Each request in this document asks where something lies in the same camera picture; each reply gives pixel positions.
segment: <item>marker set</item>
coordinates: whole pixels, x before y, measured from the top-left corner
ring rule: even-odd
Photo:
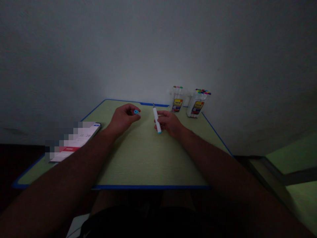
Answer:
[[[196,89],[192,94],[192,99],[186,112],[187,116],[197,118],[210,95],[211,93],[208,90]]]
[[[179,112],[182,107],[184,98],[183,98],[183,87],[173,86],[172,95],[171,95],[171,111]]]

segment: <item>blue desk edge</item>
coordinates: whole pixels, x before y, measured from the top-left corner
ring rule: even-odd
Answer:
[[[124,100],[115,100],[115,99],[105,99],[101,103],[99,103],[90,113],[88,113],[81,121],[85,120],[94,110],[96,110],[104,101],[106,100],[113,100],[113,101],[124,101]],[[152,106],[152,103],[146,103],[146,102],[136,102],[140,103],[141,105],[146,105],[146,106]],[[168,105],[165,104],[155,104],[155,106],[159,107],[168,107]],[[221,142],[225,145],[226,149],[229,151],[230,155],[233,157],[232,153],[226,146],[226,144],[223,142],[223,140],[220,138],[216,130],[213,128],[213,126],[210,124],[208,121],[207,117],[205,116],[204,113],[202,113],[211,126],[211,128],[214,130],[214,132],[217,134],[218,138],[221,140]],[[13,183],[12,187],[13,188],[20,188],[20,189],[25,189],[29,184],[18,184],[18,181],[37,163],[39,162],[45,154],[43,154],[37,161],[35,161],[26,171],[24,171]],[[159,186],[159,185],[95,185],[92,187],[92,189],[100,190],[100,189],[151,189],[151,190],[168,190],[168,189],[210,189],[209,186],[173,186],[173,185],[168,185],[168,186]]]

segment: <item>smartphone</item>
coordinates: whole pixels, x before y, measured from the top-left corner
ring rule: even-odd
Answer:
[[[55,152],[49,162],[61,162],[72,153],[86,144],[101,128],[101,124],[96,122],[89,128],[78,128],[78,134],[72,135],[72,140],[65,140],[64,146],[59,147],[59,152]]]

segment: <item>dark shorts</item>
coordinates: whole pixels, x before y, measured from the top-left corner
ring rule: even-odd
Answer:
[[[133,208],[111,207],[90,217],[82,225],[80,238],[92,237],[201,237],[196,212],[183,207],[159,209],[143,218]]]

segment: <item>desk surface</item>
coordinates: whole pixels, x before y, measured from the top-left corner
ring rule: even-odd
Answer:
[[[106,128],[115,109],[128,102],[104,100],[82,121],[96,121]],[[94,189],[195,189],[208,185],[179,142],[168,132],[157,134],[154,129],[152,105],[130,102],[141,109],[141,119],[121,136],[99,174]],[[164,105],[157,110],[168,110]],[[176,113],[181,123],[197,135],[231,154],[211,124],[201,115],[189,118],[186,108]],[[26,188],[53,164],[42,156],[14,183],[15,188]]]

